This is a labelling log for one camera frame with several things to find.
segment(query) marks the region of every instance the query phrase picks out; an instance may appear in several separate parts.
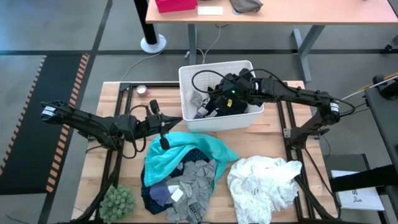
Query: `gray floor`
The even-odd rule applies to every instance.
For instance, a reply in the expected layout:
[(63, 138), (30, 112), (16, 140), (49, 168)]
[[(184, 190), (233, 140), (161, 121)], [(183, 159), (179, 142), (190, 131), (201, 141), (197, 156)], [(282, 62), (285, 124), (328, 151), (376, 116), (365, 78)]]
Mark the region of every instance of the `gray floor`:
[[(100, 24), (106, 0), (23, 1), (0, 2), (0, 50), (83, 50), (91, 49)], [(293, 26), (231, 25), (223, 28), (214, 49), (292, 49), (290, 33)], [(302, 35), (309, 26), (298, 26)], [(183, 24), (161, 24), (159, 32), (168, 40), (168, 49), (187, 49), (187, 27)], [(396, 26), (328, 26), (314, 49), (381, 49), (398, 34)], [(101, 50), (139, 49), (142, 38), (134, 1), (115, 0), (101, 41)], [(198, 25), (198, 46), (206, 49), (215, 39), (217, 28)], [(98, 56), (95, 60), (82, 109), (95, 112), (102, 83), (118, 81), (130, 65), (142, 56)], [(0, 56), (0, 154), (15, 127), (15, 112), (22, 109), (40, 56)], [(254, 67), (266, 68), (284, 80), (299, 80), (296, 55), (209, 55), (207, 63), (250, 60)], [(378, 74), (398, 71), (398, 55), (311, 55), (309, 57), (313, 82), (307, 88), (328, 91), (341, 98), (371, 81)], [(183, 55), (161, 55), (132, 69), (125, 81), (178, 80), (178, 68), (188, 65)], [(355, 105), (361, 96), (350, 99)], [(365, 153), (371, 167), (391, 163), (369, 111), (343, 118), (326, 135), (332, 154)], [(328, 147), (321, 139), (322, 151)], [(67, 221), (73, 210), (78, 181), (87, 142), (74, 135), (58, 194), (49, 223)], [(36, 223), (44, 201), (43, 195), (0, 197), (0, 223), (12, 224), (9, 215), (28, 223)], [(351, 221), (378, 223), (370, 214), (344, 211), (343, 218)]]

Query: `wooden tabletop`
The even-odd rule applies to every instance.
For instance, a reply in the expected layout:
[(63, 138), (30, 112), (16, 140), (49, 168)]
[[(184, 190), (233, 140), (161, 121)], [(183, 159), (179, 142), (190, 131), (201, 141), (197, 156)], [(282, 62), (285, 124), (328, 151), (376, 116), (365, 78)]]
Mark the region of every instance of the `wooden tabletop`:
[(159, 13), (149, 1), (148, 23), (268, 23), (268, 24), (396, 24), (388, 0), (260, 0), (259, 12), (233, 14), (229, 0), (199, 1), (198, 6), (221, 6), (222, 16), (199, 16), (197, 10)]
[[(302, 81), (291, 81), (287, 83), (290, 86), (304, 87)], [(114, 116), (118, 90), (118, 82), (109, 82), (103, 84), (96, 112), (98, 116)], [(125, 105), (126, 98), (127, 96), (124, 96), (122, 105)], [(138, 97), (137, 94), (134, 93), (131, 106), (136, 106), (139, 104), (148, 105), (152, 99), (157, 99), (160, 110), (163, 112), (163, 114), (168, 116), (182, 116), (180, 90), (178, 88), (149, 88), (149, 94), (143, 98)], [(289, 124), (285, 103), (283, 103), (283, 105), (285, 109), (286, 121)], [(308, 106), (293, 104), (293, 109), (297, 126), (303, 125), (303, 123), (305, 123), (312, 116)], [(142, 120), (145, 117), (145, 112), (144, 110), (138, 108), (137, 110), (134, 110), (134, 116), (137, 116), (139, 120)], [(188, 131), (188, 129), (182, 121), (176, 125), (172, 131)], [(286, 159), (277, 105), (275, 103), (265, 103), (264, 113), (262, 116), (248, 128), (219, 131), (208, 134), (224, 141), (226, 145), (240, 158), (259, 155), (274, 158), (282, 157)], [(149, 137), (148, 142), (151, 142), (154, 137), (155, 136)], [(97, 145), (97, 142), (92, 142), (90, 143), (89, 147)], [(137, 141), (137, 146), (142, 146), (142, 140)], [(314, 139), (309, 139), (307, 141), (307, 149), (317, 163), (323, 178), (327, 180), (328, 177), (326, 174), (319, 142)], [(128, 185), (133, 189), (137, 202), (137, 210), (132, 213), (130, 219), (125, 220), (124, 222), (167, 222), (165, 219), (166, 212), (152, 215), (144, 208), (144, 202), (142, 201), (141, 197), (140, 174), (144, 165), (143, 158), (145, 158), (146, 152), (147, 150), (139, 153), (134, 159), (123, 159), (121, 164), (119, 183)], [(131, 156), (132, 153), (132, 144), (127, 142), (124, 146), (124, 154)], [(322, 182), (317, 175), (316, 170), (310, 163), (308, 156), (305, 153), (303, 156), (311, 191), (317, 197), (320, 203), (326, 208), (326, 210), (331, 215), (336, 216), (336, 208), (332, 197), (322, 185)], [(85, 210), (98, 193), (100, 189), (105, 157), (106, 150), (102, 148), (94, 149), (86, 155), (75, 202), (76, 208)], [(213, 196), (210, 198), (210, 206), (207, 208), (206, 215), (203, 220), (204, 222), (236, 222), (233, 199), (231, 198), (231, 194), (226, 182), (226, 177), (232, 165), (233, 162), (228, 164), (228, 168), (225, 170), (224, 175), (219, 181), (217, 181), (216, 190)], [(300, 196), (302, 208), (306, 217), (307, 209), (304, 202), (303, 193), (301, 193)], [(77, 218), (82, 214), (82, 212), (78, 209), (74, 209), (72, 218)], [(294, 206), (292, 205), (288, 209), (282, 210), (280, 212), (274, 212), (272, 214), (272, 221), (297, 221)]]

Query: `teal cloth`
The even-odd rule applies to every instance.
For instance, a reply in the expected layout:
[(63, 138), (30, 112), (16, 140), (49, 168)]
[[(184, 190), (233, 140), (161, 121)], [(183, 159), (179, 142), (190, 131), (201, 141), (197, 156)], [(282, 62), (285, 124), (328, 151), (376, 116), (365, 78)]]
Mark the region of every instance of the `teal cloth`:
[(216, 181), (223, 175), (227, 163), (238, 160), (238, 155), (226, 147), (221, 140), (207, 134), (172, 132), (166, 134), (170, 149), (163, 150), (160, 136), (150, 144), (145, 158), (145, 186), (149, 187), (164, 180), (178, 166), (181, 159), (192, 149), (199, 149), (209, 159), (216, 161)]

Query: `red object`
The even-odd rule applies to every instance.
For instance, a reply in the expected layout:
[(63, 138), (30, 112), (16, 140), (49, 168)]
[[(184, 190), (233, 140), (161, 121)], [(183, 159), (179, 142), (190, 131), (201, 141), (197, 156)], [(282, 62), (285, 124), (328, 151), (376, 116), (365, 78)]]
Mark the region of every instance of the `red object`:
[(155, 0), (160, 13), (195, 9), (197, 0)]

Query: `white plastic basket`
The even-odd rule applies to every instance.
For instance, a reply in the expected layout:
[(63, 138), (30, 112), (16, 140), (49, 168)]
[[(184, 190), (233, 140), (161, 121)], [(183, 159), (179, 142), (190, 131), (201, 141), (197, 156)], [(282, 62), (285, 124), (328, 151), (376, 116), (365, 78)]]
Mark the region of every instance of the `white plastic basket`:
[[(239, 74), (243, 68), (253, 69), (251, 62), (244, 60), (237, 62), (184, 66), (178, 70), (180, 77), (182, 116), (185, 124), (191, 132), (211, 132), (246, 128), (262, 114), (264, 111), (263, 105), (261, 107), (256, 105), (248, 105), (248, 108), (246, 109), (247, 113), (244, 114), (193, 119), (197, 113), (197, 108), (192, 105), (190, 103), (190, 99), (187, 98), (190, 91), (196, 91), (192, 86), (192, 76), (201, 70), (213, 70), (222, 75), (226, 75), (227, 73)], [(195, 77), (194, 82), (197, 88), (207, 91), (208, 86), (214, 88), (220, 83), (221, 79), (222, 78), (220, 76), (214, 73), (203, 72)], [(202, 94), (203, 99), (208, 97), (204, 93), (200, 94)]]

